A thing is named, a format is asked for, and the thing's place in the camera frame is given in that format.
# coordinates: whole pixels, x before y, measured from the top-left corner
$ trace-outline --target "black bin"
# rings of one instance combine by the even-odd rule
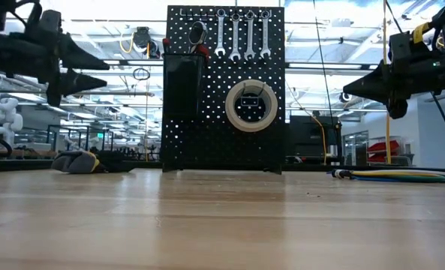
[[[197,117],[205,60],[198,54],[164,54],[164,116]]]

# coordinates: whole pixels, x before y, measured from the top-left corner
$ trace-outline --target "combination wrench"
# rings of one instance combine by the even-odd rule
[[[217,48],[215,48],[215,54],[217,56],[225,56],[224,43],[224,19],[225,19],[225,10],[220,9],[217,10],[217,17],[219,19],[218,22],[218,33],[217,33]]]
[[[231,17],[232,19],[232,30],[233,30],[233,36],[232,36],[232,53],[229,55],[230,60],[233,62],[237,62],[240,60],[240,53],[239,53],[239,19],[240,15],[237,13],[234,13]]]
[[[262,50],[260,51],[260,56],[267,61],[270,57],[270,49],[269,49],[269,18],[270,13],[265,10],[260,15],[262,17]]]
[[[249,56],[254,59],[255,52],[252,49],[252,37],[254,36],[254,12],[250,10],[245,15],[247,19],[247,51],[244,53],[244,58],[249,61]]]

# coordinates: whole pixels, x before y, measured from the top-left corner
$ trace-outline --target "wood grain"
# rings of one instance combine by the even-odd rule
[[[0,269],[445,269],[445,184],[0,172]]]

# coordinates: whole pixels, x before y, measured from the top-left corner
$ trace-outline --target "masking tape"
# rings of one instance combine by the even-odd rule
[[[266,111],[262,119],[256,122],[247,122],[239,118],[235,108],[236,101],[242,96],[242,93],[258,95],[260,90],[263,90],[260,98],[266,105]],[[256,79],[247,79],[236,84],[229,91],[225,100],[225,111],[230,123],[244,132],[258,132],[270,126],[277,116],[277,109],[278,101],[272,88]]]

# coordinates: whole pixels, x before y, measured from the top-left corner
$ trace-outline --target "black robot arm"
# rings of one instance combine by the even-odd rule
[[[422,35],[435,29],[432,50]],[[443,33],[444,50],[436,47]],[[412,94],[445,89],[445,7],[431,22],[418,26],[412,33],[394,34],[389,38],[390,64],[383,61],[372,73],[344,87],[344,93],[368,98],[386,105],[393,119],[405,116],[407,99]]]
[[[11,78],[15,74],[35,77],[39,83],[49,83],[47,102],[58,107],[62,96],[72,95],[89,89],[104,87],[107,82],[73,69],[109,70],[109,65],[80,49],[70,34],[62,33],[62,15],[58,11],[46,10],[35,0],[0,1],[0,31],[5,27],[5,14],[15,14],[15,9],[34,3],[23,33],[0,34],[0,71]],[[60,72],[62,67],[67,73]]]

